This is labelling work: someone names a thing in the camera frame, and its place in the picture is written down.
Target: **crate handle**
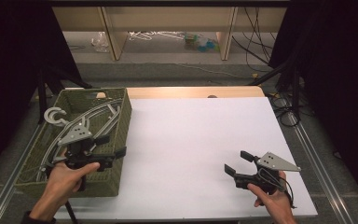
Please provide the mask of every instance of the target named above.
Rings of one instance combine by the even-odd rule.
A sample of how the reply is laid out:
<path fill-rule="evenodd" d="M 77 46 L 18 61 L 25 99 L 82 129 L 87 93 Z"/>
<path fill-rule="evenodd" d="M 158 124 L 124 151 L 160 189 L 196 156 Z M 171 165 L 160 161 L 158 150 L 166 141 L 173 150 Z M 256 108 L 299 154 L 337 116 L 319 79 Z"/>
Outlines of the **crate handle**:
<path fill-rule="evenodd" d="M 91 92 L 89 94 L 86 95 L 87 99 L 106 99 L 106 93 L 104 93 L 103 91 L 99 91 L 99 92 Z"/>

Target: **hand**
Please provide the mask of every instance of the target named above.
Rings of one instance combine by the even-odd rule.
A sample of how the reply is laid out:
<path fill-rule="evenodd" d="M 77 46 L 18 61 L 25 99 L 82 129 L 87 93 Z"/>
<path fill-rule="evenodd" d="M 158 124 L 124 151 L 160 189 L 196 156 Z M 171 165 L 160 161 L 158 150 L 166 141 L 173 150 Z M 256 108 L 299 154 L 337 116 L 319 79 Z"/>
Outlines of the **hand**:
<path fill-rule="evenodd" d="M 81 177 L 97 171 L 99 167 L 100 163 L 94 162 L 80 169 L 72 170 L 63 161 L 58 162 L 51 171 L 42 197 L 35 204 L 29 217 L 41 221 L 51 221 L 72 193 L 79 190 Z"/>
<path fill-rule="evenodd" d="M 279 172 L 279 176 L 286 179 L 286 174 L 283 171 Z M 257 196 L 255 207 L 264 204 L 275 224 L 296 223 L 289 199 L 284 192 L 276 190 L 275 193 L 267 195 L 260 187 L 253 184 L 248 184 L 248 189 Z"/>

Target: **green basket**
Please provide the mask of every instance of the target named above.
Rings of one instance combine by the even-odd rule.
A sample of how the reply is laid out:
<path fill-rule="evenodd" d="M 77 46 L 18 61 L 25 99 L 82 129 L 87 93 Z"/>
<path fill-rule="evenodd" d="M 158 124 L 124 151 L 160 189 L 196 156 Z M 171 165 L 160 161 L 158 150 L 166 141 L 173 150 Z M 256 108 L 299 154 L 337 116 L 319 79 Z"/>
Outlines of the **green basket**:
<path fill-rule="evenodd" d="M 65 90 L 61 91 L 54 106 L 65 110 L 66 115 L 55 116 L 55 119 L 71 121 L 97 105 L 108 103 L 112 100 L 122 99 L 120 113 L 116 128 L 110 133 L 109 143 L 97 146 L 93 153 L 112 153 L 126 146 L 127 133 L 131 119 L 131 103 L 126 89 L 91 89 L 91 90 Z M 89 131 L 96 133 L 108 120 L 108 115 L 98 116 L 91 120 Z M 31 151 L 22 165 L 15 183 L 15 187 L 33 197 L 40 197 L 45 189 L 47 181 L 36 181 L 41 161 L 46 150 L 62 131 L 57 127 L 44 122 L 42 128 L 34 140 Z M 87 175 L 86 189 L 76 192 L 73 197 L 114 197 L 118 195 L 121 169 L 124 158 L 115 160 L 112 168 L 103 172 L 95 172 Z"/>

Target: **black mount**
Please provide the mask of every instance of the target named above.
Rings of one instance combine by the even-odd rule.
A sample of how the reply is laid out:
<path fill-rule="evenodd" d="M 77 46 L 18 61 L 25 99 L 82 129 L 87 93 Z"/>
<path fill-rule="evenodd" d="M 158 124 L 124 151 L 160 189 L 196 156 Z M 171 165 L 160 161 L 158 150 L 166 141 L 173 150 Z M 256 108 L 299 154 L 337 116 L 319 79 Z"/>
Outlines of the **black mount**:
<path fill-rule="evenodd" d="M 225 172 L 234 178 L 236 187 L 239 189 L 248 189 L 248 184 L 254 184 L 264 190 L 267 194 L 273 194 L 277 190 L 277 180 L 280 179 L 279 171 L 271 170 L 257 164 L 257 161 L 260 160 L 260 158 L 253 156 L 246 151 L 241 151 L 241 157 L 249 162 L 255 163 L 257 174 L 237 174 L 233 168 L 225 164 Z"/>
<path fill-rule="evenodd" d="M 122 147 L 112 154 L 92 154 L 90 149 L 94 145 L 105 144 L 109 142 L 109 136 L 102 136 L 98 139 L 86 138 L 67 145 L 67 151 L 65 152 L 65 163 L 71 169 L 79 169 L 89 163 L 98 162 L 100 168 L 97 172 L 103 172 L 105 168 L 112 168 L 113 161 L 123 158 L 126 155 L 127 148 Z M 86 177 L 82 177 L 80 189 L 83 191 L 86 189 Z"/>

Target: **white tabletop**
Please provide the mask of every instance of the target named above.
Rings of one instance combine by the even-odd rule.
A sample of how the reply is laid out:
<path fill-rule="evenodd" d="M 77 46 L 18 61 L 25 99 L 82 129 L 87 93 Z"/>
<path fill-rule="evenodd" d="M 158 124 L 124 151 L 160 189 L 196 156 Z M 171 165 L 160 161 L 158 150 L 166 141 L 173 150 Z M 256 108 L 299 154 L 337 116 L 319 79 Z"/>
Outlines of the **white tabletop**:
<path fill-rule="evenodd" d="M 120 190 L 113 198 L 71 199 L 78 219 L 115 221 L 221 220 L 266 217 L 255 196 L 237 189 L 224 164 L 253 175 L 240 157 L 270 151 L 295 163 L 264 97 L 132 99 Z M 295 216 L 317 212 L 300 173 L 287 173 Z M 69 219 L 63 207 L 58 219 Z"/>

